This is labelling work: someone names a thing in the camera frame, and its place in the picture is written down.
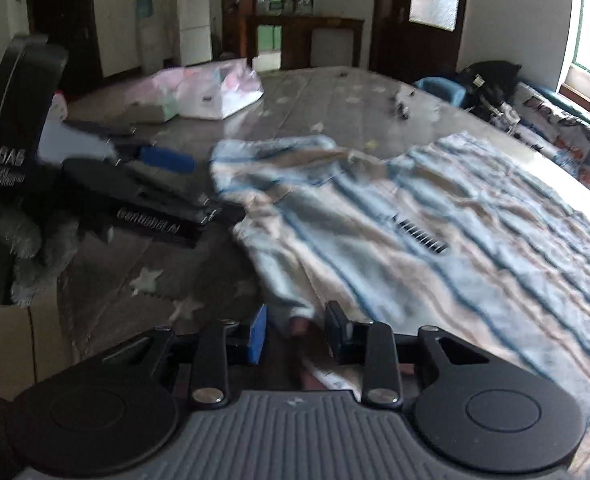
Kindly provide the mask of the gloved left hand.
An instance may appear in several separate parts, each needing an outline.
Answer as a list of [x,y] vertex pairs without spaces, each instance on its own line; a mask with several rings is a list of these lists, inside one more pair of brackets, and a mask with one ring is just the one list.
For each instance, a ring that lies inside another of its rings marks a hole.
[[30,306],[77,254],[79,223],[0,208],[0,307]]

